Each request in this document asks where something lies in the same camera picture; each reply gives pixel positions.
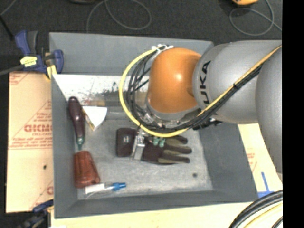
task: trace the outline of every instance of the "black floor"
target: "black floor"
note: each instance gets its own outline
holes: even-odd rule
[[[272,10],[265,0],[251,6],[267,18],[273,16],[275,25],[270,30],[268,28],[271,22],[267,19],[247,9],[233,11],[236,6],[229,0],[135,0],[144,4],[149,12],[131,0],[107,0],[108,8],[117,20],[127,27],[145,27],[144,29],[129,29],[116,23],[104,3],[93,11],[98,3],[84,5],[69,0],[16,0],[7,9],[13,1],[0,0],[0,14],[10,31],[16,34],[23,29],[37,30],[37,47],[45,49],[48,49],[50,31],[203,39],[212,41],[215,45],[247,39],[282,39],[282,32],[277,28],[282,27],[282,0],[267,0]],[[229,15],[238,29],[232,25]],[[15,65],[14,55],[18,54],[20,51],[0,24],[0,70]],[[30,214],[4,213],[8,130],[6,75],[0,76],[0,95],[0,227],[10,228],[16,227]]]

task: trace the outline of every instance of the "screwdriver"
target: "screwdriver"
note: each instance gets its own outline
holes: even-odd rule
[[[73,157],[74,185],[76,188],[84,188],[99,183],[100,177],[90,152],[82,150],[85,142],[85,116],[81,104],[75,96],[69,98],[68,108],[78,145],[78,152]]]

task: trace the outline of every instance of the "gray bin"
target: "gray bin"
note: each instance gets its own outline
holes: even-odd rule
[[[65,74],[121,76],[136,56],[158,44],[184,47],[203,54],[208,41],[50,33],[50,50],[64,52]],[[238,126],[223,123],[188,130],[193,149],[190,164],[156,166],[115,156],[115,133],[134,127],[119,105],[108,108],[102,126],[86,125],[84,149],[91,152],[102,181],[126,182],[124,190],[108,196],[83,196],[73,185],[76,139],[68,116],[67,99],[52,79],[55,218],[155,209],[172,209],[258,198]]]

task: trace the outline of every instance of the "cardboard sheet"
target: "cardboard sheet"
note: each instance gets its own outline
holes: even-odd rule
[[[9,79],[7,213],[31,211],[54,192],[50,80],[36,72]]]

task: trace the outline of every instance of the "black glove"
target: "black glove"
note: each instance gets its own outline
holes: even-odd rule
[[[145,147],[142,153],[142,160],[154,164],[175,164],[190,163],[188,157],[179,156],[180,154],[190,154],[192,149],[182,145],[187,143],[187,139],[181,136],[166,139],[163,147],[154,145],[148,138],[144,140]]]
[[[135,129],[124,128],[117,130],[117,156],[125,157],[131,155],[135,136]],[[128,139],[128,142],[122,144],[123,140],[126,139]],[[159,144],[153,144],[152,137],[145,137],[145,147],[142,152],[141,160],[154,164],[190,163],[190,159],[188,157],[179,156],[181,154],[190,154],[192,152],[191,148],[185,146],[187,142],[187,138],[177,135],[171,138],[166,138],[163,147],[160,147]]]

